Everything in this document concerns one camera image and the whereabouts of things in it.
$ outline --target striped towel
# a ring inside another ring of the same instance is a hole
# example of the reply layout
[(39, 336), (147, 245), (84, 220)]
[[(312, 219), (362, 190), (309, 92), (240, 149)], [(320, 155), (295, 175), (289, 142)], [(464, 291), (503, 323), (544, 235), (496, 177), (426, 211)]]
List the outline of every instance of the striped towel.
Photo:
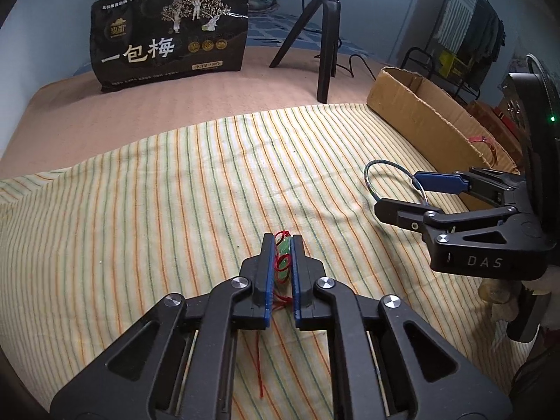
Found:
[[(362, 170), (375, 158), (432, 167), (365, 105), (306, 106), (184, 127), (72, 168), (0, 182), (0, 346), (45, 407), (168, 292), (207, 293), (258, 254), (265, 232), (300, 233), (306, 252), (355, 292), (396, 293), (504, 390), (528, 346), (491, 349), (478, 280), (438, 274), (418, 234), (379, 223)], [(378, 191), (416, 200), (379, 167)], [(454, 196), (429, 195), (446, 212)], [(236, 419), (332, 418), (324, 332), (287, 310), (237, 350)]]

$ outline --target power cord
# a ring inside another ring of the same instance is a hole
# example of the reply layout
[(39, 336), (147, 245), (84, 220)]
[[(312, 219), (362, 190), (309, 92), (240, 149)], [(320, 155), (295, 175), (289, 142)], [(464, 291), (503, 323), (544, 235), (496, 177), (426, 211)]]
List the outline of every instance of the power cord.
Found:
[[(301, 12), (303, 13), (303, 11), (305, 11), (305, 0), (301, 0)], [(323, 34), (322, 30), (313, 30), (313, 29), (310, 29), (310, 28), (304, 28), (303, 30), (306, 31), (306, 32), (309, 32), (309, 33), (315, 33), (317, 35), (322, 35)], [(341, 47), (342, 47), (342, 39), (340, 37), (338, 37), (337, 50), (339, 50)], [(354, 70), (352, 69), (352, 57), (358, 57), (360, 60), (362, 60), (363, 64), (366, 66), (367, 70), (370, 72), (371, 77), (373, 77), (373, 79), (375, 81), (377, 80), (377, 78), (373, 74), (373, 71), (369, 67), (368, 63), (366, 63), (365, 58), (362, 57), (360, 54), (352, 54), (350, 56), (350, 58), (348, 59), (348, 67), (340, 65), (338, 63), (337, 63), (337, 67), (342, 68), (345, 71), (348, 71), (350, 73), (350, 75), (352, 76), (352, 78), (354, 78), (355, 76), (354, 76)], [(313, 58), (321, 58), (321, 55), (315, 55)]]

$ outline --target bolt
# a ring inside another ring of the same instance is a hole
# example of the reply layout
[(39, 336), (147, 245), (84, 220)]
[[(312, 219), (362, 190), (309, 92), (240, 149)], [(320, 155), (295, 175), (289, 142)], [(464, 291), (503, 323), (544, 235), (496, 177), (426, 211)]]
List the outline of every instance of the bolt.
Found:
[(334, 287), (334, 279), (329, 278), (328, 276), (322, 276), (317, 280), (317, 286), (321, 289), (331, 289)]
[(170, 306), (171, 308), (178, 306), (183, 301), (183, 297), (178, 293), (170, 293), (163, 299), (163, 304), (165, 306)]
[(387, 295), (383, 297), (383, 304), (387, 308), (398, 308), (400, 306), (400, 298), (396, 295)]
[(236, 289), (243, 289), (249, 285), (249, 280), (244, 276), (236, 276), (231, 280), (231, 285)]

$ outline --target black tripod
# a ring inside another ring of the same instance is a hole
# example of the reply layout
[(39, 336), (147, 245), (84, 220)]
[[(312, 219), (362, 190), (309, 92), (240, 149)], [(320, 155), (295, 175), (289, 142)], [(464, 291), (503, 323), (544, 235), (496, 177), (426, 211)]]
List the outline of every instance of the black tripod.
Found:
[(338, 31), (341, 23), (340, 0), (311, 0), (301, 13), (300, 18), (286, 37), (284, 44), (272, 60), (271, 68), (277, 67), (293, 42), (303, 31), (307, 22), (323, 5), (323, 29), (321, 30), (321, 56), (318, 66), (317, 100), (327, 104), (330, 78), (337, 72)]

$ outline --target black snack bag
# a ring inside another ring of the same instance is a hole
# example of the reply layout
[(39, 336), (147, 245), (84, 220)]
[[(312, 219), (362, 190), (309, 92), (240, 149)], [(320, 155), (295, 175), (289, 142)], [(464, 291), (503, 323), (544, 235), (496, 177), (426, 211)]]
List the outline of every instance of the black snack bag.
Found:
[(247, 0), (100, 0), (90, 55), (102, 91), (211, 71), (239, 71)]

